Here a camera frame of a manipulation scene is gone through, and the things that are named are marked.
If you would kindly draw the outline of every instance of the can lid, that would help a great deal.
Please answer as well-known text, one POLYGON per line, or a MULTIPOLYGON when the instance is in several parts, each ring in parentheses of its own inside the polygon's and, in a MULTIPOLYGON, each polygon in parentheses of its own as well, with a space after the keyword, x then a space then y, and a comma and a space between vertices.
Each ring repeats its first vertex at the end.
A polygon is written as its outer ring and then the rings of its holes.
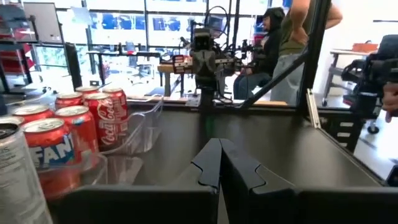
POLYGON ((87 106, 68 106, 66 108, 61 108, 55 112, 58 116, 75 116, 84 114, 88 111, 87 106))
POLYGON ((51 131, 63 126, 64 122, 58 118, 46 118, 37 121, 29 122, 23 125, 23 130, 26 133, 41 133, 51 131))
POLYGON ((0 124, 12 123, 16 125, 20 125, 24 122, 24 118, 18 116, 5 116, 0 118, 0 124))
POLYGON ((46 105, 27 105, 21 106, 14 110, 13 115, 30 115, 37 114, 48 110, 49 107, 46 105))
POLYGON ((108 98, 109 95, 106 93, 91 93, 85 96, 88 100, 102 100, 108 98))
POLYGON ((76 88, 76 91, 93 91, 98 90, 97 86, 81 86, 76 88))
POLYGON ((120 87, 105 87, 102 89, 102 92, 104 93, 114 93, 117 91, 123 91, 123 89, 120 87))
POLYGON ((79 98, 83 94, 79 92, 74 92, 74 93, 60 93, 57 95, 58 99, 73 99, 73 98, 79 98))
POLYGON ((8 138, 18 131, 18 125, 13 123, 0 124, 0 139, 8 138))

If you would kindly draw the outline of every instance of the hand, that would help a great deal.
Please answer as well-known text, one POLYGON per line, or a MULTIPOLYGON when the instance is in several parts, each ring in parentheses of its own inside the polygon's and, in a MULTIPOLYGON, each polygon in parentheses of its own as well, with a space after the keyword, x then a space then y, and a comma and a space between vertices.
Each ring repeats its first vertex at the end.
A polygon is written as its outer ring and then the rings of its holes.
POLYGON ((383 109, 387 112, 398 110, 398 83, 387 83, 383 89, 383 109))
POLYGON ((292 34, 290 35, 290 40, 296 41, 297 43, 302 45, 306 45, 308 42, 308 35, 303 27, 293 29, 292 34))
POLYGON ((251 70, 251 68, 247 68, 247 69, 246 69, 246 74, 247 74, 247 75, 253 74, 253 71, 251 70))

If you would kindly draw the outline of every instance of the soda can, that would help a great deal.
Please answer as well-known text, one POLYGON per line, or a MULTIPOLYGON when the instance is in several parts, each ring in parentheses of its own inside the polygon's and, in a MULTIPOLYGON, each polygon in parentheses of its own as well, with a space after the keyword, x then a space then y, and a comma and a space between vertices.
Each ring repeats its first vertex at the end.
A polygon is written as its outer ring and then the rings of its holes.
POLYGON ((72 134, 62 119, 40 119, 23 125, 25 138, 47 200, 79 187, 72 134))
POLYGON ((77 154, 85 151, 98 152, 94 116, 87 106, 69 106, 55 112, 57 118, 63 119, 72 132, 73 145, 77 154))
POLYGON ((0 123, 0 223, 52 224, 24 133, 0 123))
POLYGON ((24 119, 22 124, 26 124, 38 119, 53 118, 54 112, 46 105, 27 105, 18 107, 12 115, 22 117, 24 119))
POLYGON ((118 135, 126 135, 128 128, 127 97, 122 88, 103 88, 111 96, 118 135))
POLYGON ((67 106, 83 105, 83 94, 79 92, 61 93, 55 100, 55 109, 61 109, 67 106))
POLYGON ((106 93, 92 93, 85 96, 83 103, 94 116, 99 150, 115 147, 118 136, 111 97, 106 93))
POLYGON ((92 94, 92 93, 99 93, 97 86, 81 86, 76 88, 76 92, 82 93, 83 96, 92 94))
POLYGON ((16 124, 18 126, 21 126, 25 119, 23 117, 17 117, 17 116, 5 116, 0 118, 0 124, 16 124))

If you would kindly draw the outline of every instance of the gray pants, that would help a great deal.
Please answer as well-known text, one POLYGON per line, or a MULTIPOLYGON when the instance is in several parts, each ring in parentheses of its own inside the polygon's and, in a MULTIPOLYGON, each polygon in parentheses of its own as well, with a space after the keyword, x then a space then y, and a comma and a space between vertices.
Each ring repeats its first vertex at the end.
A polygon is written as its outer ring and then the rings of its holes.
MULTIPOLYGON (((278 59, 274 70, 274 78, 280 75, 300 54, 283 55, 278 59)), ((304 64, 296 68, 288 77, 283 79, 271 90, 271 101, 283 101, 290 106, 296 106, 297 93, 303 77, 304 64)))

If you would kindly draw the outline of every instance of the hood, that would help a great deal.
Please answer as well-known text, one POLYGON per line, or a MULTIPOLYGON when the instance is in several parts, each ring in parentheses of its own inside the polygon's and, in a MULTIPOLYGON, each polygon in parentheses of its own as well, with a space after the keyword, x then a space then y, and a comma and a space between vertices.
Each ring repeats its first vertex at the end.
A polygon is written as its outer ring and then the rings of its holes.
POLYGON ((280 28, 280 25, 285 18, 285 12, 281 7, 269 8, 264 14, 264 17, 267 16, 269 16, 271 20, 271 28, 268 32, 272 32, 280 28))

